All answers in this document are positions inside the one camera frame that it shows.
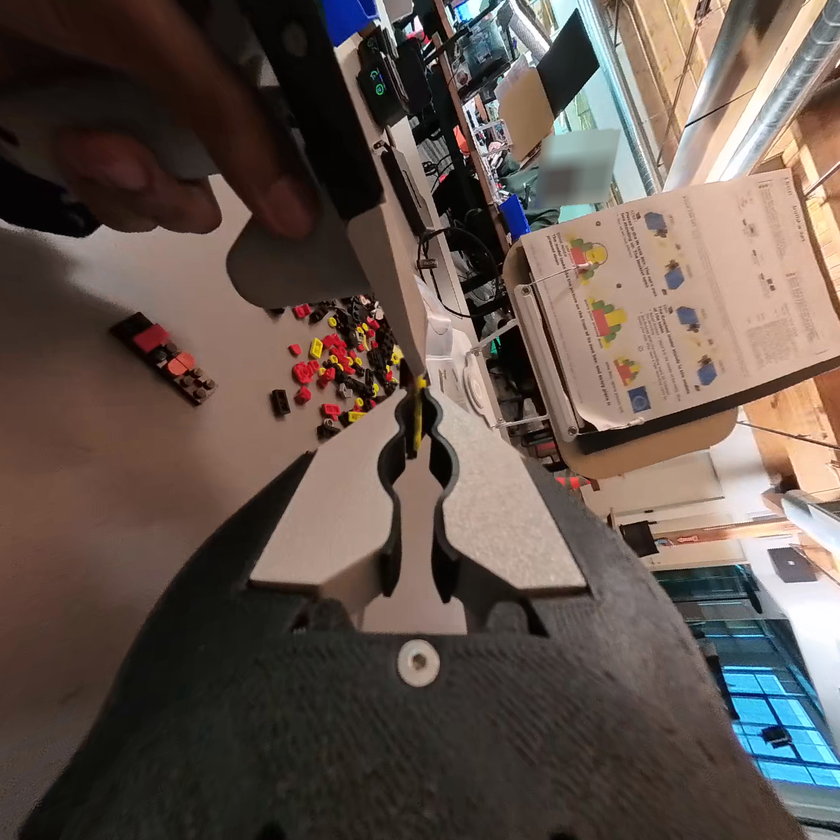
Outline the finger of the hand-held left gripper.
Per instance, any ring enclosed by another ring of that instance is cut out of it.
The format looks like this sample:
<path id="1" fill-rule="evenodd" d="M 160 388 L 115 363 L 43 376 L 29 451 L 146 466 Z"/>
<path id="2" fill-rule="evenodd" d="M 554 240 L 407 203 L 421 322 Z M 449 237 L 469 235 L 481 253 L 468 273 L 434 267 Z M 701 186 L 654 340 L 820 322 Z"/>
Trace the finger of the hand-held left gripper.
<path id="1" fill-rule="evenodd" d="M 360 266 L 413 377 L 426 371 L 427 310 L 417 285 L 411 229 L 398 206 L 381 203 L 348 223 Z"/>

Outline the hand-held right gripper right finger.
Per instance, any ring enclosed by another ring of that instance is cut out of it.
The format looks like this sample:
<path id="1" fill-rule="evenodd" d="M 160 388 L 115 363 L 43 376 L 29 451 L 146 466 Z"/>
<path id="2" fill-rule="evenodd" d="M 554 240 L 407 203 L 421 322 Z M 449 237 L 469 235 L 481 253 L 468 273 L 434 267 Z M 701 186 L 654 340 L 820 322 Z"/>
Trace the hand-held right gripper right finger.
<path id="1" fill-rule="evenodd" d="M 498 605 L 519 609 L 529 632 L 546 632 L 536 604 L 587 592 L 550 509 L 552 482 L 445 394 L 422 391 L 429 468 L 440 485 L 431 569 L 443 603 L 463 606 L 467 630 L 483 632 Z"/>

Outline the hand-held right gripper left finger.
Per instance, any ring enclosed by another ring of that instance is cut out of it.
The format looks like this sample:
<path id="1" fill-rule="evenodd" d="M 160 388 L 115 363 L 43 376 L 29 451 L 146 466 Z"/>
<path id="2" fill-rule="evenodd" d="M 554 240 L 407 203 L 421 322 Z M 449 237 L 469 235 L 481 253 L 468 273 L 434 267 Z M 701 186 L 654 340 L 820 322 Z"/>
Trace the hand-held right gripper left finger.
<path id="1" fill-rule="evenodd" d="M 311 457 L 249 578 L 254 587 L 335 601 L 357 619 L 394 592 L 412 392 L 399 392 Z"/>

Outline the pile of lego bricks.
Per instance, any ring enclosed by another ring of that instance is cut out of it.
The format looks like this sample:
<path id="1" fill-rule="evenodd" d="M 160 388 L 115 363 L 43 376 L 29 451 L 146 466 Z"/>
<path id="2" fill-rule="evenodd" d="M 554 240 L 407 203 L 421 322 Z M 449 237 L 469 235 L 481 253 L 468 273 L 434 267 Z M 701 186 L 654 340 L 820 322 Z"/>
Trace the pile of lego bricks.
<path id="1" fill-rule="evenodd" d="M 337 437 L 392 397 L 403 353 L 381 303 L 366 295 L 267 313 L 284 329 L 291 412 L 308 412 L 319 444 Z"/>

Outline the yellow and black lego assembly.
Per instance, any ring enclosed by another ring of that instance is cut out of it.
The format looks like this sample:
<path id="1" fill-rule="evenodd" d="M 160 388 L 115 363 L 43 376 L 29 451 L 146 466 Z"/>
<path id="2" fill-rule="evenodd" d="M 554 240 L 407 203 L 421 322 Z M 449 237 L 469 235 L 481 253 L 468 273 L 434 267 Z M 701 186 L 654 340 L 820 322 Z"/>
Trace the yellow and black lego assembly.
<path id="1" fill-rule="evenodd" d="M 410 423 L 406 427 L 406 456 L 416 459 L 424 438 L 424 391 L 427 389 L 425 374 L 417 376 L 409 389 Z"/>

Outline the black lego plate with red tiles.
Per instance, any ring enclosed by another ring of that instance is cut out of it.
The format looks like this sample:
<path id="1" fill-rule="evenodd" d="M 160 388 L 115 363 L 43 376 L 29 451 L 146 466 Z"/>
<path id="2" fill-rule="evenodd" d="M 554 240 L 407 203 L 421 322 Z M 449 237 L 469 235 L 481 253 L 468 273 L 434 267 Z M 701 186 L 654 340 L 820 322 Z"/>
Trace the black lego plate with red tiles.
<path id="1" fill-rule="evenodd" d="M 215 380 L 205 373 L 195 356 L 140 311 L 113 324 L 108 333 L 191 405 L 204 404 L 216 392 Z"/>

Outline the person's left hand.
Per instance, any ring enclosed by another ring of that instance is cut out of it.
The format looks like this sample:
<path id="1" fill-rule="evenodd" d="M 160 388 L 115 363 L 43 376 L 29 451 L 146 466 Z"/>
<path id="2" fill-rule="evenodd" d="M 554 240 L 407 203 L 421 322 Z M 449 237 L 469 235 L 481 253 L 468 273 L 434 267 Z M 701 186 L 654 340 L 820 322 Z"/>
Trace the person's left hand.
<path id="1" fill-rule="evenodd" d="M 317 193 L 294 142 L 270 128 L 252 89 L 177 2 L 2 2 L 2 75 L 109 68 L 147 87 L 210 153 L 273 235 L 304 238 Z M 179 181 L 131 138 L 67 130 L 54 156 L 70 193 L 102 226 L 203 235 L 222 221 L 207 180 Z"/>

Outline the black device with green display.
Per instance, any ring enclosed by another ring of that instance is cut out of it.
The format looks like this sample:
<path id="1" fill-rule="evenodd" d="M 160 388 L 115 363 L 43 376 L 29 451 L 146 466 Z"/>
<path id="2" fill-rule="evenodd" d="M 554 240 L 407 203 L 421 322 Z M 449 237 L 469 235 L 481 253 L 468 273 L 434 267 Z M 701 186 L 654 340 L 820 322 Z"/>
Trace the black device with green display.
<path id="1" fill-rule="evenodd" d="M 410 112 L 410 101 L 396 65 L 394 38 L 386 29 L 372 24 L 361 35 L 356 50 L 360 61 L 357 83 L 373 121 L 390 129 Z"/>

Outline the black flat electronic box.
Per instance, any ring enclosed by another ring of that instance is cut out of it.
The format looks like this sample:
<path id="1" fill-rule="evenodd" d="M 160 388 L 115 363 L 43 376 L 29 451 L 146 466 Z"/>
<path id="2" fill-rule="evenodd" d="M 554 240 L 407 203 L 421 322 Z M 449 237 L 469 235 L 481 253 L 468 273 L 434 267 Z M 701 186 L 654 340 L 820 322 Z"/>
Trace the black flat electronic box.
<path id="1" fill-rule="evenodd" d="M 419 185 L 404 154 L 387 142 L 381 149 L 381 161 L 406 221 L 414 237 L 423 240 L 432 228 L 432 218 Z"/>

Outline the blue plastic bin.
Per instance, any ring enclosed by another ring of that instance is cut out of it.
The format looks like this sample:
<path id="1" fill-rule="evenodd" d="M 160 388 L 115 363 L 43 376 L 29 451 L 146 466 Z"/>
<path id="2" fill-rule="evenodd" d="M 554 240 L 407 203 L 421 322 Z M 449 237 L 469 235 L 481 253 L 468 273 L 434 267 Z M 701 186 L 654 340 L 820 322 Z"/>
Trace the blue plastic bin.
<path id="1" fill-rule="evenodd" d="M 322 19 L 334 48 L 378 20 L 376 1 L 319 1 Z"/>
<path id="2" fill-rule="evenodd" d="M 531 233 L 530 222 L 522 206 L 522 202 L 516 193 L 510 194 L 505 198 L 499 204 L 498 211 L 507 227 L 512 243 L 517 242 L 522 236 Z"/>

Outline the white document stand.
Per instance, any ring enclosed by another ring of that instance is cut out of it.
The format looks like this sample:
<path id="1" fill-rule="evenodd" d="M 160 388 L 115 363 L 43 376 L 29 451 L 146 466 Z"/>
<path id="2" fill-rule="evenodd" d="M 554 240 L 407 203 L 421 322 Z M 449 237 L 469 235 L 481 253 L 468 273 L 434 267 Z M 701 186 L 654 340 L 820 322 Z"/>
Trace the white document stand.
<path id="1" fill-rule="evenodd" d="M 731 434 L 739 417 L 737 407 L 658 432 L 652 431 L 652 424 L 648 423 L 642 437 L 586 454 L 582 437 L 572 438 L 571 403 L 562 387 L 521 244 L 509 251 L 501 275 L 511 295 L 515 318 L 504 329 L 489 336 L 485 343 L 500 337 L 506 330 L 519 330 L 559 456 L 568 467 L 591 479 L 612 478 L 708 449 Z"/>

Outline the beige cardboard sheet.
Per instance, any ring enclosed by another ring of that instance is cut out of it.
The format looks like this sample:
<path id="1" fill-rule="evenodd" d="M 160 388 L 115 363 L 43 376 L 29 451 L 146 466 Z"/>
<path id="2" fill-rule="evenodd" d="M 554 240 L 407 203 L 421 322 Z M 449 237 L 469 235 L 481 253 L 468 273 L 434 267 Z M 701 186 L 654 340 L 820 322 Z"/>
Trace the beige cardboard sheet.
<path id="1" fill-rule="evenodd" d="M 497 100 L 499 119 L 510 136 L 510 154 L 524 164 L 554 130 L 555 117 L 537 69 L 528 67 L 501 82 Z"/>

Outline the black monitor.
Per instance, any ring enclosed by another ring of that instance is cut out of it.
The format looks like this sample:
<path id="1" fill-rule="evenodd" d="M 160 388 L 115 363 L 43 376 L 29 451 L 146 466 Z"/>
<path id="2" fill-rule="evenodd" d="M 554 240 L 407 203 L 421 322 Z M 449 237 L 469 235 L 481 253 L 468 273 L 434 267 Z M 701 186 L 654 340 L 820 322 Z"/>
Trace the black monitor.
<path id="1" fill-rule="evenodd" d="M 553 118 L 566 110 L 599 68 L 581 11 L 575 9 L 537 65 Z"/>

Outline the printed instruction sheet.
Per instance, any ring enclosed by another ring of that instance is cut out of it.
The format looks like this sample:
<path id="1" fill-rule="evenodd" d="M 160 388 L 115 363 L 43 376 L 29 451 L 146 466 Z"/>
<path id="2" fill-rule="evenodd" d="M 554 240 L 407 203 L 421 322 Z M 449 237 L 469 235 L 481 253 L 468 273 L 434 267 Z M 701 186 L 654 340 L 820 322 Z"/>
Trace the printed instruction sheet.
<path id="1" fill-rule="evenodd" d="M 838 355 L 801 181 L 784 167 L 692 185 L 519 239 L 573 439 Z"/>

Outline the large glass window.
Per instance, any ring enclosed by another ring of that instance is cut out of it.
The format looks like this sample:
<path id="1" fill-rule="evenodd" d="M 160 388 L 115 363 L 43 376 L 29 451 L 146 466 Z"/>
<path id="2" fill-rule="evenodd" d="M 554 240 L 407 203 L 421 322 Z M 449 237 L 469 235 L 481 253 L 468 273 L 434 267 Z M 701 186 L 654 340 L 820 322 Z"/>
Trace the large glass window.
<path id="1" fill-rule="evenodd" d="M 792 624 L 746 563 L 659 570 L 743 750 L 806 818 L 838 823 L 838 747 Z"/>

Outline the silver ventilation duct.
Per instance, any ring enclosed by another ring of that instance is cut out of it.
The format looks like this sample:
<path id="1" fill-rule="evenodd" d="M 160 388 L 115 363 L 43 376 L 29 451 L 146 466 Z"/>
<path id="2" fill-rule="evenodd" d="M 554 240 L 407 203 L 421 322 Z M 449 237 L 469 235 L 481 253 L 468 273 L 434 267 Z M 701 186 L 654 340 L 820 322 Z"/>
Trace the silver ventilation duct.
<path id="1" fill-rule="evenodd" d="M 710 53 L 664 191 L 708 182 L 777 50 L 798 1 L 733 1 Z"/>
<path id="2" fill-rule="evenodd" d="M 838 41 L 839 2 L 825 2 L 760 107 L 748 107 L 745 114 L 750 121 L 744 130 L 736 130 L 738 144 L 728 142 L 707 178 L 709 182 L 738 178 L 762 163 L 818 83 L 836 66 Z"/>

